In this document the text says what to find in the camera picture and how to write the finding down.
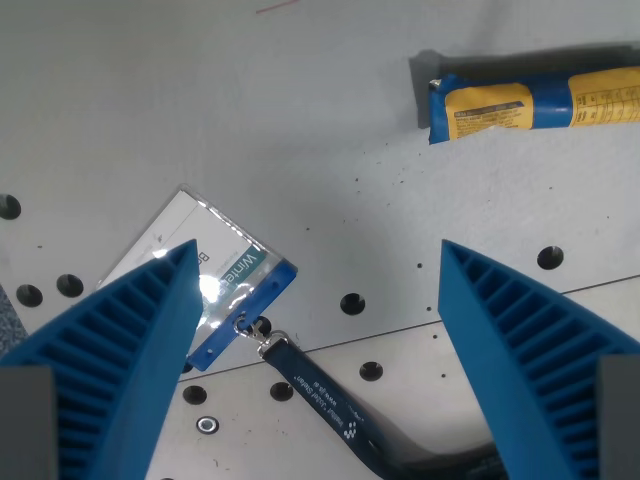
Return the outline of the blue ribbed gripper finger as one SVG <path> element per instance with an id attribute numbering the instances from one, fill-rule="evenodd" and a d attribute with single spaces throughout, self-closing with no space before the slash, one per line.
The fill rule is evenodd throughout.
<path id="1" fill-rule="evenodd" d="M 638 353 L 638 341 L 449 240 L 438 312 L 509 478 L 599 478 L 596 367 L 604 356 Z"/>
<path id="2" fill-rule="evenodd" d="M 188 240 L 52 319 L 4 367 L 45 367 L 61 479 L 143 479 L 203 312 Z"/>

